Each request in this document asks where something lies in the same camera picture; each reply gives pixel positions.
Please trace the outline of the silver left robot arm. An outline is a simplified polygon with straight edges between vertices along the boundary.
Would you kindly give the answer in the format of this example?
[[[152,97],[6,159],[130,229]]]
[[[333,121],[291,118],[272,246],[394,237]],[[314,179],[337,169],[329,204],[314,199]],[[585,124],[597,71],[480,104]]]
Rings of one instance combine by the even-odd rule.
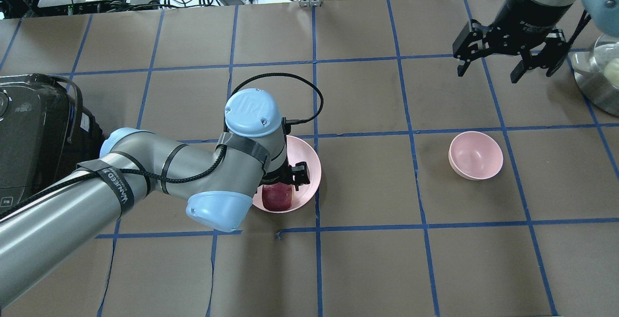
[[[187,202],[189,218],[238,229],[262,185],[317,186],[315,161],[288,160],[289,126],[267,91],[236,89],[213,153],[148,130],[118,129],[97,160],[1,213],[1,307],[49,275],[154,191]]]

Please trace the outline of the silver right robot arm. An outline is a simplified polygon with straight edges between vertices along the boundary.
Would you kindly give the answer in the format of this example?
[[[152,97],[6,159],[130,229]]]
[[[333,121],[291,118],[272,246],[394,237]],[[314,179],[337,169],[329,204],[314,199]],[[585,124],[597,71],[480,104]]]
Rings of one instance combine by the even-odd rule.
[[[617,37],[618,15],[618,0],[505,0],[490,25],[471,19],[456,37],[457,76],[464,76],[473,61],[499,54],[520,57],[512,83],[537,68],[550,77],[590,21]]]

